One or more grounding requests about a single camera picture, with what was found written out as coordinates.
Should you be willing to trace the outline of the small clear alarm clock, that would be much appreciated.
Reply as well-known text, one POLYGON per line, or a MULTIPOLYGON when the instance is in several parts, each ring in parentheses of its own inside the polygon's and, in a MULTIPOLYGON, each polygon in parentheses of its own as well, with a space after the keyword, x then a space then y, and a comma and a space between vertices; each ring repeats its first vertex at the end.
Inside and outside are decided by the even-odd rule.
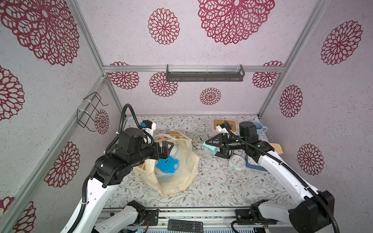
POLYGON ((233 154, 236 154, 236 155, 239 155, 239 156, 244 156, 245 155, 245 152, 244 150, 235 150, 233 152, 233 154))

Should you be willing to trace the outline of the white round flat-face clock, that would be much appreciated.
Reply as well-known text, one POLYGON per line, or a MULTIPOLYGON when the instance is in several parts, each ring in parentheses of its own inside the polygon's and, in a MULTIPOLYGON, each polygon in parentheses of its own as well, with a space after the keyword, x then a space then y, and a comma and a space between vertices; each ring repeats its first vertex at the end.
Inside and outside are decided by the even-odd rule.
POLYGON ((204 133, 196 133, 192 139, 192 145, 198 150, 204 149, 204 143, 208 140, 208 136, 204 133))

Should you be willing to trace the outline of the white round alarm clock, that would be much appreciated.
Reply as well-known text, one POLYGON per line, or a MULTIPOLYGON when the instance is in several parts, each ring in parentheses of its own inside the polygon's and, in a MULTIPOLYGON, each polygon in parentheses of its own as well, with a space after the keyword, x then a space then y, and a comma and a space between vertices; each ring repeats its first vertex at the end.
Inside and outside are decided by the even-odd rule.
POLYGON ((246 161, 242 156, 233 154, 228 161, 228 165, 233 170, 242 171, 246 168, 246 161))

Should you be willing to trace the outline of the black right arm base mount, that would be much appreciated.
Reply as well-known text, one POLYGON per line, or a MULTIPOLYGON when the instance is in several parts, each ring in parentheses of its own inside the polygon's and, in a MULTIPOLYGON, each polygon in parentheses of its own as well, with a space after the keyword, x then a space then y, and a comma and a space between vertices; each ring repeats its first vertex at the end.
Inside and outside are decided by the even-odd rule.
POLYGON ((274 223, 277 221, 274 219, 264 218, 259 212, 259 205, 268 202, 267 199, 260 200, 254 204, 251 204, 250 207, 244 207, 243 209, 236 209, 235 215, 236 220, 239 221, 239 224, 243 225, 244 222, 250 222, 253 224, 267 224, 274 223))

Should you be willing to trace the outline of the blue square alarm clock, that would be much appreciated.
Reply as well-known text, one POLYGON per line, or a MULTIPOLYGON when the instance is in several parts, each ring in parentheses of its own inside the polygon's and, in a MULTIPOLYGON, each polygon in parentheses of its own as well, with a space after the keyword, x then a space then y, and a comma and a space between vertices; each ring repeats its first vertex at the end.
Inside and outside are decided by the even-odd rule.
POLYGON ((248 155, 245 155, 245 161, 246 167, 249 169, 268 172, 264 167, 260 166, 253 160, 253 158, 249 157, 248 155))

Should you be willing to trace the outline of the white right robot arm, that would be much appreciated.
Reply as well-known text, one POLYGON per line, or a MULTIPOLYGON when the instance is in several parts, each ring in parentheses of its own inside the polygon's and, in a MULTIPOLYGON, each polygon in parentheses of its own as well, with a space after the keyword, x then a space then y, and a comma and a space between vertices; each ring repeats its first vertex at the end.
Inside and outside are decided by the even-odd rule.
POLYGON ((268 171, 286 189, 293 205, 271 203, 263 199, 249 208, 247 217, 231 222, 234 232, 235 225, 263 225, 282 222, 291 224, 299 233, 324 233, 329 225, 335 233, 341 230, 334 217, 334 196, 321 192, 306 182, 278 155, 273 146, 259 139, 257 128, 253 122, 244 121, 239 124, 239 135, 231 131, 228 121, 216 127, 218 134, 204 142, 214 156, 233 159, 235 150, 242 150, 268 171))

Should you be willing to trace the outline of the blue round alarm clock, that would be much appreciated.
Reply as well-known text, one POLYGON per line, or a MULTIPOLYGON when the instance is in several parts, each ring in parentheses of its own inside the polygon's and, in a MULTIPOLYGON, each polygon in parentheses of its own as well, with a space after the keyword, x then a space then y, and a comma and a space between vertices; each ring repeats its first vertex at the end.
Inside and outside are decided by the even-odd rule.
POLYGON ((163 173, 175 173, 179 168, 179 160, 175 158, 160 159, 156 167, 163 173))

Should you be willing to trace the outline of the pale blue rounded alarm clock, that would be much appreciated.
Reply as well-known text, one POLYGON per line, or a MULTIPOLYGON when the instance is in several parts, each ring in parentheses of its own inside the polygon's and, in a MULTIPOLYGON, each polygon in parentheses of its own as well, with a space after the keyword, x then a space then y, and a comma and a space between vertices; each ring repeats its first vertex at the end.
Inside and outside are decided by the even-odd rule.
POLYGON ((178 155, 179 147, 177 145, 174 144, 173 147, 168 147, 168 149, 173 150, 173 152, 175 153, 175 157, 178 155))

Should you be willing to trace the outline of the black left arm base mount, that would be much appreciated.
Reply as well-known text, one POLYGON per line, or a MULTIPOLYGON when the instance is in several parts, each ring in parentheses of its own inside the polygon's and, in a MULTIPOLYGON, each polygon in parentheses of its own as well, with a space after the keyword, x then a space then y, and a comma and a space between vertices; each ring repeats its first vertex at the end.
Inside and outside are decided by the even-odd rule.
POLYGON ((138 203, 137 201, 131 201, 127 204, 135 208, 137 211, 137 218, 132 226, 156 226, 159 220, 159 209, 149 209, 138 203))

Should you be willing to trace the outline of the cream floral canvas bag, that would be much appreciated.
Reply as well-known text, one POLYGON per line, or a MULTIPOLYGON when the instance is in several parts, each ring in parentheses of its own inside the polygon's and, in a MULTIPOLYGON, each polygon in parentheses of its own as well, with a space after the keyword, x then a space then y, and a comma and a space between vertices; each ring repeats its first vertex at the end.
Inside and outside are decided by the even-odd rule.
POLYGON ((148 159, 133 169, 134 173, 162 196, 179 194, 193 183, 198 175, 200 156, 192 150, 192 140, 178 131, 158 134, 155 142, 174 144, 170 156, 158 161, 148 159))

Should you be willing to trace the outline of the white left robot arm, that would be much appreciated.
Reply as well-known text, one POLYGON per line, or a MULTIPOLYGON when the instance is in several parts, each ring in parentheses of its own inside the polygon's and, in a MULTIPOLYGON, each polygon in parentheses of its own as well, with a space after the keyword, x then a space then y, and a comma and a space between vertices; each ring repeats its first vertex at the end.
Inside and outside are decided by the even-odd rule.
POLYGON ((148 159, 160 160, 170 156, 174 144, 152 141, 152 136, 142 129, 127 128, 118 134, 115 152, 99 157, 82 186, 82 198, 63 233, 119 233, 131 224, 141 224, 145 207, 136 201, 130 202, 118 214, 97 222, 112 192, 116 191, 124 177, 134 167, 148 159))

